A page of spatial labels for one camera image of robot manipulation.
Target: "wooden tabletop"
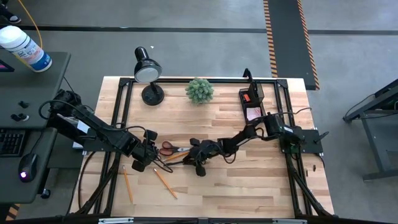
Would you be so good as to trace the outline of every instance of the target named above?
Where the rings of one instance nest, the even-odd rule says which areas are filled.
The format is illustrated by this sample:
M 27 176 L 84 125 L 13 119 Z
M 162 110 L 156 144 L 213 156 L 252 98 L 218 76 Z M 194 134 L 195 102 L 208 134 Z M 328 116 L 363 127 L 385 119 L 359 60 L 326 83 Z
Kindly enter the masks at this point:
M 104 77 L 96 107 L 96 115 L 111 122 L 120 77 Z M 293 111 L 308 107 L 309 102 L 302 79 L 287 79 Z M 163 141 L 189 147 L 189 139 L 199 140 L 231 138 L 245 125 L 238 91 L 248 84 L 214 84 L 214 98 L 205 105 L 195 106 L 185 95 L 186 83 L 161 83 L 164 101 L 157 106 L 146 105 L 141 98 L 147 84 L 135 83 L 129 109 L 128 126 L 141 125 L 156 131 L 160 147 Z M 276 113 L 274 89 L 263 84 L 264 109 Z M 314 127 L 312 115 L 305 110 L 295 115 L 296 125 L 303 129 Z M 141 137 L 142 131 L 131 130 Z M 98 185 L 104 153 L 97 152 L 89 161 L 81 186 L 82 203 Z M 140 173 L 131 168 L 133 158 L 122 156 L 113 202 L 113 217 L 212 217 L 212 218 L 292 218 L 294 212 L 290 196 L 289 180 L 284 155 L 278 140 L 249 141 L 240 147 L 236 161 L 227 164 L 221 156 L 205 164 L 205 177 L 198 177 L 193 166 L 174 166 L 174 173 L 160 169 L 171 188 L 175 199 L 156 176 L 149 165 Z M 333 213 L 325 171 L 321 160 L 309 154 L 303 155 L 304 168 L 308 170 L 307 184 L 325 209 Z M 123 175 L 126 166 L 129 185 L 134 195 L 130 202 Z M 104 191 L 106 204 L 108 187 Z M 301 190 L 298 190 L 300 208 L 304 212 Z M 78 210 L 77 191 L 71 212 Z

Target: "black desk lamp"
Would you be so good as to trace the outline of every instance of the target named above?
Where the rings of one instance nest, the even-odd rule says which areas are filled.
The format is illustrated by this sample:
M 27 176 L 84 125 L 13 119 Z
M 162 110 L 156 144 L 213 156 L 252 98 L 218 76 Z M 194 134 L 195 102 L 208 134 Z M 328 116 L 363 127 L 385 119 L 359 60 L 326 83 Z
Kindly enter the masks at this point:
M 134 69 L 134 78 L 140 83 L 150 83 L 141 93 L 142 100 L 151 106 L 158 105 L 164 99 L 164 92 L 154 81 L 162 74 L 162 67 L 149 58 L 145 48 L 137 47 L 134 53 L 138 61 Z

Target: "white bottle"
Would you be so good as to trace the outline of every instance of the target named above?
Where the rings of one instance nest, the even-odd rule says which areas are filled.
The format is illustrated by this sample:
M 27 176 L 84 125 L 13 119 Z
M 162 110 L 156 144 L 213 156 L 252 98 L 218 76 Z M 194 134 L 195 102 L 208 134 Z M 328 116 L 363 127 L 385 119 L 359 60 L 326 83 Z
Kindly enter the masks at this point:
M 16 26 L 0 29 L 0 45 L 34 72 L 44 72 L 52 64 L 51 57 Z

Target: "gray floor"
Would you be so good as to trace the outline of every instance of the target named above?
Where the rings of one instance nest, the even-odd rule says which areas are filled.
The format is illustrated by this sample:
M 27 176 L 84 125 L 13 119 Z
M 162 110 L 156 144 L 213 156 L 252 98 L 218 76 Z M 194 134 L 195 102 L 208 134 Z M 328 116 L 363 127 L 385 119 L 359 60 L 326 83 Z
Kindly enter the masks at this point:
M 309 29 L 397 30 L 395 0 L 302 0 Z M 26 1 L 38 24 L 68 26 L 264 28 L 259 0 Z M 17 2 L 10 9 L 27 20 Z M 35 32 L 29 34 L 36 38 Z M 131 75 L 133 50 L 141 45 L 165 75 L 240 76 L 249 67 L 270 77 L 265 34 L 42 32 L 47 51 L 68 51 L 67 78 L 94 107 L 102 77 Z M 398 78 L 398 36 L 313 35 L 321 90 L 309 91 L 315 124 L 330 131 L 323 140 L 326 175 L 335 213 L 345 218 L 398 220 L 398 178 L 364 183 L 376 165 L 360 122 L 341 118 L 351 105 Z M 51 173 L 54 197 L 23 205 L 19 218 L 63 215 L 76 171 Z

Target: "lamp base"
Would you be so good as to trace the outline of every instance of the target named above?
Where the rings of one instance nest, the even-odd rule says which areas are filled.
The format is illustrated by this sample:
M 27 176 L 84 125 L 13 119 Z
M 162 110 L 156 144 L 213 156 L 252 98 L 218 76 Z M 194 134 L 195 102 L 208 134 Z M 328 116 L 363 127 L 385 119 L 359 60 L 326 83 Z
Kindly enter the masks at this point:
M 141 93 L 142 100 L 144 103 L 146 103 L 149 106 L 155 106 L 161 103 L 164 99 L 164 91 L 163 89 L 154 84 L 157 93 L 152 89 L 152 87 L 149 85 L 144 88 L 144 90 Z

